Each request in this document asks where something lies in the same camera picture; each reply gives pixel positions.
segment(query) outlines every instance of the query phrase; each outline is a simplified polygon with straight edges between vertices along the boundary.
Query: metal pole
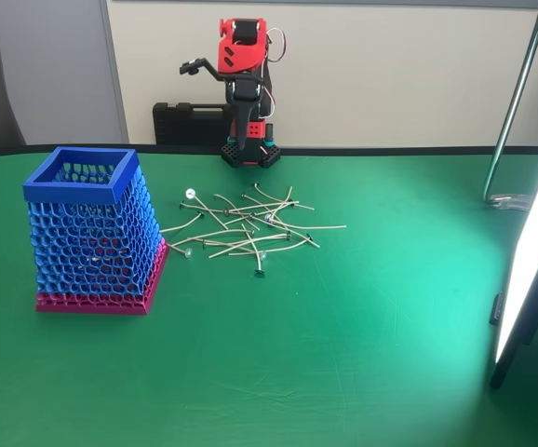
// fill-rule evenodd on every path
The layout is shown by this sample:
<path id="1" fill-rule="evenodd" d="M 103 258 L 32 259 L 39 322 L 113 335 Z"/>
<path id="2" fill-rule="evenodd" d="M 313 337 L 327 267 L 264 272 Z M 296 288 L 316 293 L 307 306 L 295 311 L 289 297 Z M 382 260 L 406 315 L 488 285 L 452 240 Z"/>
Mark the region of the metal pole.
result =
<path id="1" fill-rule="evenodd" d="M 530 74 L 531 63 L 536 54 L 536 49 L 538 48 L 538 17 L 536 22 L 533 25 L 533 30 L 531 32 L 530 43 L 528 44 L 528 50 L 526 51 L 526 56 L 523 60 L 523 65 L 521 65 L 521 72 L 519 72 L 518 84 L 515 86 L 515 91 L 513 92 L 513 98 L 511 98 L 511 103 L 509 104 L 509 110 L 507 110 L 507 115 L 504 118 L 503 128 L 501 129 L 501 135 L 499 135 L 499 140 L 496 143 L 494 148 L 494 154 L 492 155 L 491 165 L 489 167 L 489 172 L 486 176 L 486 182 L 484 183 L 484 192 L 482 198 L 485 202 L 489 203 L 489 190 L 491 189 L 492 179 L 496 172 L 497 165 L 499 164 L 499 158 L 504 150 L 504 145 L 509 136 L 509 131 L 511 130 L 511 125 L 513 124 L 513 119 L 515 118 L 515 113 L 518 110 L 519 101 L 521 100 L 521 95 L 523 89 L 526 87 L 526 81 L 528 80 L 528 75 Z"/>

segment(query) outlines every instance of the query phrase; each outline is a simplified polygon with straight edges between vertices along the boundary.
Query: green tablecloth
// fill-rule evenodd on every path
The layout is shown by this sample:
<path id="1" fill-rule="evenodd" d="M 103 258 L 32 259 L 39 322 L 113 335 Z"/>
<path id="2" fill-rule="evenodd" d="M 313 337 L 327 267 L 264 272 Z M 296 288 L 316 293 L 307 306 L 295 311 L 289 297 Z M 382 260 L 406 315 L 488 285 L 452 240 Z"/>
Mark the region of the green tablecloth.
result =
<path id="1" fill-rule="evenodd" d="M 186 188 L 210 205 L 255 181 L 316 207 L 287 222 L 348 225 L 271 253 L 265 278 L 248 256 L 171 252 L 147 317 L 34 311 L 21 185 L 44 158 L 0 157 L 0 445 L 538 445 L 538 336 L 487 385 L 524 219 L 479 201 L 487 156 L 140 155 L 163 227 L 193 216 Z M 506 156 L 494 189 L 537 180 L 538 156 Z"/>

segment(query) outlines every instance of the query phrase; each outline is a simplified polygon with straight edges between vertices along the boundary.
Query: honeycomb pattern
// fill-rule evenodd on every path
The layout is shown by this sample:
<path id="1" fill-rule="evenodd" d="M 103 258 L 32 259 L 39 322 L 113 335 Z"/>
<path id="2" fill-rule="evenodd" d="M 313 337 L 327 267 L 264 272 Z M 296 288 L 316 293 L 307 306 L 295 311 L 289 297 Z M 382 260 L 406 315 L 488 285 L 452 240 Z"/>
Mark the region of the honeycomb pattern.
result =
<path id="1" fill-rule="evenodd" d="M 61 182 L 107 183 L 114 171 L 66 165 Z M 141 168 L 113 205 L 30 202 L 29 219 L 38 293 L 145 294 L 162 237 Z"/>
<path id="2" fill-rule="evenodd" d="M 131 293 L 37 293 L 37 311 L 86 312 L 146 315 L 155 295 L 155 289 L 168 256 L 168 246 L 162 238 L 157 248 L 153 269 L 143 294 Z"/>
<path id="3" fill-rule="evenodd" d="M 108 184 L 114 165 L 84 165 L 64 163 L 52 182 Z"/>

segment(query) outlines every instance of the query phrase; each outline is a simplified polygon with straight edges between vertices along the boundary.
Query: light panel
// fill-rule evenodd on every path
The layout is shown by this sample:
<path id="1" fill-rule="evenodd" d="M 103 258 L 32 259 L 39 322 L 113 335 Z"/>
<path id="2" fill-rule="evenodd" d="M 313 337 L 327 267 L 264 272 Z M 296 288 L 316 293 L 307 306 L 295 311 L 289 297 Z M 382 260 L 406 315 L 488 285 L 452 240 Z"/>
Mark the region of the light panel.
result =
<path id="1" fill-rule="evenodd" d="M 518 319 L 530 290 L 536 272 L 538 271 L 538 192 L 531 204 L 526 223 L 521 230 L 518 245 L 513 257 L 513 265 L 504 296 L 501 331 L 496 350 L 496 362 L 503 350 Z"/>

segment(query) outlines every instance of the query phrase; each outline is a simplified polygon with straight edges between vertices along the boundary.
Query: blue square rim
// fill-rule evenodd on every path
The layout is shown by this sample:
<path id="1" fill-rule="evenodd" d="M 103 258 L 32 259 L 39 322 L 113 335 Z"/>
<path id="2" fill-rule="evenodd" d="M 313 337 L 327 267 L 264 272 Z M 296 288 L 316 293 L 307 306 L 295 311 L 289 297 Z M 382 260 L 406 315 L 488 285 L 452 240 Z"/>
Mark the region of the blue square rim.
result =
<path id="1" fill-rule="evenodd" d="M 113 165 L 107 184 L 52 182 L 64 163 Z M 23 184 L 23 197 L 33 203 L 113 205 L 126 190 L 139 166 L 134 149 L 58 146 Z"/>

